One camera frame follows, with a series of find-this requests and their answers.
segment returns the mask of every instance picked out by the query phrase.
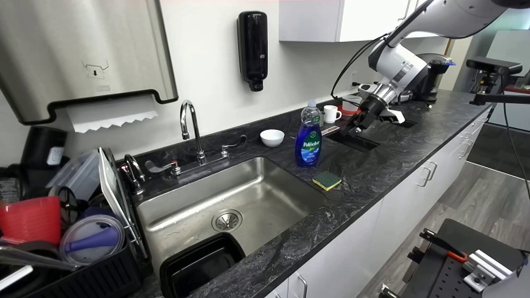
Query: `bottle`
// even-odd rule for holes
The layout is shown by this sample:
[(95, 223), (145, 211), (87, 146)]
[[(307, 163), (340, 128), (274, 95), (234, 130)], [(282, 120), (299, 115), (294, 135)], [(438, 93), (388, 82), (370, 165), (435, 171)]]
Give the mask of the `bottle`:
[(296, 158), (299, 168), (314, 168), (322, 151), (320, 112), (312, 102), (302, 110), (302, 127), (296, 143)]

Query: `stainless steel sink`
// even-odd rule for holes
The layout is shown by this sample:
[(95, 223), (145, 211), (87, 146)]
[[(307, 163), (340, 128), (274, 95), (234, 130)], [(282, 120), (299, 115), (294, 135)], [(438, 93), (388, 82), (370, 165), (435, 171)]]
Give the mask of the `stainless steel sink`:
[(251, 256), (316, 213), (322, 194), (258, 158), (138, 206), (155, 272), (216, 234), (228, 233)]

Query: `floor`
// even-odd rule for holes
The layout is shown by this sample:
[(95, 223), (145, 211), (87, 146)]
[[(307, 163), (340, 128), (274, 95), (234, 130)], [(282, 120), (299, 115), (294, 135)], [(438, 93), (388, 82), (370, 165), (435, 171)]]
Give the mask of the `floor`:
[[(530, 151), (530, 133), (513, 130), (513, 138), (526, 171), (530, 176), (530, 156), (526, 155)], [(470, 155), (470, 161), (524, 178), (504, 127), (486, 125)]]
[(418, 238), (420, 231), (425, 228), (438, 231), (445, 219), (455, 219), (513, 247), (530, 251), (530, 199), (524, 181), (468, 163), (455, 186), (410, 234), (360, 297), (378, 297), (383, 284), (397, 294), (405, 290), (403, 279), (412, 266), (407, 256), (413, 247), (425, 246)]

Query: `white bowl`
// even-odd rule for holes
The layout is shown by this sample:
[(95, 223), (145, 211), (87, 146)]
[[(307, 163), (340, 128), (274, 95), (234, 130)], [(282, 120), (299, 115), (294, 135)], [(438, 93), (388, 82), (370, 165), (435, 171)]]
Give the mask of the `white bowl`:
[(267, 148), (277, 148), (284, 143), (286, 133), (279, 130), (266, 130), (261, 133), (261, 138)]

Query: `wall cabinet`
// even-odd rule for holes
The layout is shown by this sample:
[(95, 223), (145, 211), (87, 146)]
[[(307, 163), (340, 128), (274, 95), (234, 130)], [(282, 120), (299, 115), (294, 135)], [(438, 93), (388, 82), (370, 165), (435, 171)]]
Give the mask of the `wall cabinet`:
[(425, 0), (282, 0), (282, 42), (369, 42), (393, 32)]
[(289, 281), (289, 298), (357, 297), (465, 168), (488, 113), (440, 150)]

